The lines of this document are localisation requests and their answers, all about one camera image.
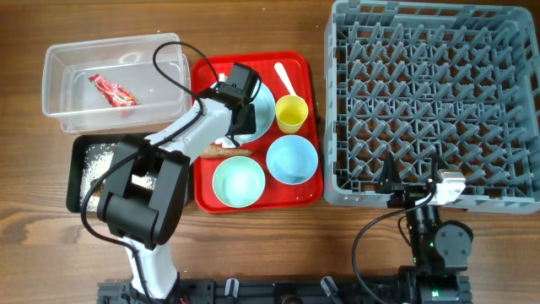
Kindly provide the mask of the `clear plastic waste bin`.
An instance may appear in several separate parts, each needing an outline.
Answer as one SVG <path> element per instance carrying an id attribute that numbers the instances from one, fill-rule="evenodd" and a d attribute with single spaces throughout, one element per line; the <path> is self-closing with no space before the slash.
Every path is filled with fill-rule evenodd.
<path id="1" fill-rule="evenodd" d="M 50 46 L 42 76 L 42 111 L 66 133 L 174 121 L 191 106 L 189 65 L 174 33 L 135 35 Z M 89 82 L 99 73 L 140 102 L 121 117 Z"/>

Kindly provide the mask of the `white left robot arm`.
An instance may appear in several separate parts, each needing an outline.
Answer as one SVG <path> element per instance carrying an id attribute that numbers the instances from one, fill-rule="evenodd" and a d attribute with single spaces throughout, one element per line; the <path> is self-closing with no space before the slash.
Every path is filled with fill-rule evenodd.
<path id="1" fill-rule="evenodd" d="M 112 234 L 110 242 L 127 250 L 135 301 L 191 300 L 169 243 L 186 200 L 190 166 L 216 139 L 255 132 L 252 101 L 261 83 L 256 70 L 236 62 L 224 82 L 196 94 L 194 105 L 167 128 L 118 142 L 111 167 L 97 180 L 104 187 L 97 215 Z"/>

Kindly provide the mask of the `grey plastic dishwasher rack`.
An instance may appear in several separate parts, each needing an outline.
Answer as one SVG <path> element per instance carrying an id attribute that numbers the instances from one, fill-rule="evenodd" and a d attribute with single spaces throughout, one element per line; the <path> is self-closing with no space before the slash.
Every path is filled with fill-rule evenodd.
<path id="1" fill-rule="evenodd" d="M 522 7 L 337 1 L 324 38 L 328 203 L 385 207 L 391 155 L 404 183 L 433 155 L 465 177 L 455 206 L 539 209 L 539 45 Z"/>

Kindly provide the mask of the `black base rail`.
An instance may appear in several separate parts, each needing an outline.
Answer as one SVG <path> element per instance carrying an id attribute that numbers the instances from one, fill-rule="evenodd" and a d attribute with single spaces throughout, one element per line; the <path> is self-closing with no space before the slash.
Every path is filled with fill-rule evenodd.
<path id="1" fill-rule="evenodd" d="M 467 277 L 426 279 L 381 278 L 367 284 L 386 303 L 471 303 L 473 295 Z M 224 281 L 177 280 L 165 299 L 152 303 L 374 303 L 375 298 L 355 280 Z"/>

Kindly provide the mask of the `pile of white rice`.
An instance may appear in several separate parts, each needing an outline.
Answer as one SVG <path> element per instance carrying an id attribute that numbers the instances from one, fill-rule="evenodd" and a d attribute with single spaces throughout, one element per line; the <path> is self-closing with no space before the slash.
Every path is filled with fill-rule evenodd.
<path id="1" fill-rule="evenodd" d="M 85 149 L 80 184 L 80 201 L 83 201 L 95 180 L 109 169 L 115 147 L 116 144 L 90 144 Z"/>

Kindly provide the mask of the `mint green bowl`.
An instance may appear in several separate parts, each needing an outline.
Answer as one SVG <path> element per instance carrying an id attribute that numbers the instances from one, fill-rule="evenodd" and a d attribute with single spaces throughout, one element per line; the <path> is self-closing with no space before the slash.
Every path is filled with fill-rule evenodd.
<path id="1" fill-rule="evenodd" d="M 261 166 L 246 156 L 224 160 L 212 178 L 215 196 L 224 205 L 242 209 L 253 205 L 263 194 L 266 176 Z"/>

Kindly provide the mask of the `brown bread stick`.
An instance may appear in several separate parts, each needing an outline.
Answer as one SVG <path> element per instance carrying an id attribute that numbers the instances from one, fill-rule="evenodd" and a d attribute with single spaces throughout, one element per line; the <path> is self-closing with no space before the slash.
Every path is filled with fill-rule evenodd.
<path id="1" fill-rule="evenodd" d="M 219 159 L 219 158 L 230 158 L 235 156 L 251 156 L 252 152 L 248 149 L 240 148 L 223 148 L 218 145 L 210 145 L 206 148 L 200 155 L 204 159 Z"/>

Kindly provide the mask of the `red plastic tray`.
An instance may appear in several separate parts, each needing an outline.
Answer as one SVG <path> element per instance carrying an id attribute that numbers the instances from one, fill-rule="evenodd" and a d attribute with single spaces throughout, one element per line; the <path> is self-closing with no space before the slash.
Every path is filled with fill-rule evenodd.
<path id="1" fill-rule="evenodd" d="M 284 65 L 294 90 L 302 97 L 308 106 L 307 120 L 300 128 L 299 136 L 309 140 L 317 149 L 318 136 L 316 127 L 316 106 L 311 93 L 311 77 L 308 62 L 297 52 L 264 52 L 242 55 L 224 55 L 210 57 L 218 73 L 230 73 L 234 62 L 240 62 L 254 68 L 261 76 L 263 86 L 259 95 L 269 91 L 272 95 L 271 104 L 274 105 L 279 98 L 288 94 L 283 82 L 274 69 L 274 64 L 280 62 Z M 221 159 L 199 158 L 194 163 L 194 198 L 198 206 L 210 214 L 234 213 L 238 209 L 229 207 L 216 197 L 212 187 L 212 177 L 215 169 L 222 163 Z M 323 177 L 318 168 L 314 176 L 300 185 L 289 186 L 277 181 L 269 172 L 266 175 L 266 188 L 262 196 L 247 211 L 260 209 L 277 209 L 313 204 L 323 191 Z"/>

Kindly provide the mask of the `light blue bowl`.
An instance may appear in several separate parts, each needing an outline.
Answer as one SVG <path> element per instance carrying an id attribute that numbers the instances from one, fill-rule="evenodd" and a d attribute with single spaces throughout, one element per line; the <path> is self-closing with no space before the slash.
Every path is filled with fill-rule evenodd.
<path id="1" fill-rule="evenodd" d="M 266 165 L 279 182 L 299 185 L 311 179 L 318 168 L 319 157 L 314 145 L 298 135 L 276 139 L 268 148 Z"/>

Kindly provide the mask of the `red snack wrapper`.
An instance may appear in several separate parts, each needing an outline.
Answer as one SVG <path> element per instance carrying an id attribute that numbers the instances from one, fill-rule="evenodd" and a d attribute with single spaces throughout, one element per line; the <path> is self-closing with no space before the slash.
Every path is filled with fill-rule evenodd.
<path id="1" fill-rule="evenodd" d="M 89 77 L 89 82 L 105 97 L 113 108 L 121 108 L 119 115 L 127 117 L 132 110 L 123 110 L 123 107 L 138 106 L 140 102 L 135 96 L 119 84 L 106 80 L 99 73 Z"/>

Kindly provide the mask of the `light blue plate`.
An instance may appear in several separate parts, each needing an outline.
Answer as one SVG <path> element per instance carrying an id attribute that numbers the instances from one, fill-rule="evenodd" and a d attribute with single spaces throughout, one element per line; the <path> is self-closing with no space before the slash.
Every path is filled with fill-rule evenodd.
<path id="1" fill-rule="evenodd" d="M 270 89 L 257 82 L 252 95 L 255 97 L 252 104 L 256 112 L 256 131 L 253 134 L 235 135 L 234 140 L 239 145 L 259 139 L 272 126 L 275 118 L 275 100 Z"/>

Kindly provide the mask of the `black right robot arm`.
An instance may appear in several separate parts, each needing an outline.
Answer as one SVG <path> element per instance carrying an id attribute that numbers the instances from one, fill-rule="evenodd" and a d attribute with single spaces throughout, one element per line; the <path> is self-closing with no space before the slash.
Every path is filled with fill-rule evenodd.
<path id="1" fill-rule="evenodd" d="M 428 181 L 423 185 L 402 182 L 396 161 L 387 155 L 377 189 L 389 193 L 387 205 L 407 212 L 413 265 L 398 270 L 395 303 L 456 303 L 473 301 L 468 268 L 473 231 L 457 220 L 443 221 L 440 207 L 458 199 L 465 177 L 448 168 L 438 155 L 431 156 Z"/>

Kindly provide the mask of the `black waste tray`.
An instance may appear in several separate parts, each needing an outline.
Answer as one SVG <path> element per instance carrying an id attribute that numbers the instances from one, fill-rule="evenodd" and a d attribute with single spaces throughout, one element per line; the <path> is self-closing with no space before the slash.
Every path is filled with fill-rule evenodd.
<path id="1" fill-rule="evenodd" d="M 125 135 L 123 133 L 81 135 L 73 142 L 70 172 L 67 184 L 66 207 L 72 213 L 80 211 L 80 184 L 83 170 L 84 151 L 90 144 L 116 144 Z M 154 192 L 158 173 L 164 161 L 163 154 L 140 155 L 135 160 L 131 184 L 128 189 L 136 198 L 148 202 Z"/>

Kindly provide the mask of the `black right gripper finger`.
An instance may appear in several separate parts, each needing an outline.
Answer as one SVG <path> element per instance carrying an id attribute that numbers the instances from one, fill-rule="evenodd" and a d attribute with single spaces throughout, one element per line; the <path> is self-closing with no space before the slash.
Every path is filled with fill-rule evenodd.
<path id="1" fill-rule="evenodd" d="M 376 192 L 381 194 L 391 194 L 403 190 L 402 179 L 397 170 L 397 164 L 388 153 L 384 159 L 379 181 L 376 184 Z"/>
<path id="2" fill-rule="evenodd" d="M 430 176 L 428 179 L 428 184 L 435 185 L 436 183 L 441 183 L 443 181 L 443 174 L 447 170 L 447 165 L 436 153 L 430 156 Z"/>

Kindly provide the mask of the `yellow plastic cup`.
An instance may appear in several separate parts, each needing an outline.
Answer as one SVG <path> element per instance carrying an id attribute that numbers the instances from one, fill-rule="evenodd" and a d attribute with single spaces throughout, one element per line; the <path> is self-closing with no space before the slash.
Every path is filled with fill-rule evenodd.
<path id="1" fill-rule="evenodd" d="M 278 127 L 287 134 L 298 132 L 308 115 L 309 108 L 306 101 L 297 95 L 285 95 L 275 106 Z"/>

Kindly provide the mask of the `white plastic spoon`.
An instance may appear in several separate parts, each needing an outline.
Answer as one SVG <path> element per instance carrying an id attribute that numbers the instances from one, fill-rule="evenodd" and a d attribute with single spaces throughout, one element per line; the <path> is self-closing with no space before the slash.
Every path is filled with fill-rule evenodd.
<path id="1" fill-rule="evenodd" d="M 283 85 L 287 89 L 290 95 L 296 95 L 296 92 L 294 90 L 294 87 L 290 81 L 290 78 L 285 70 L 284 65 L 281 62 L 276 62 L 274 64 L 274 70 L 278 74 L 279 78 L 281 79 Z"/>

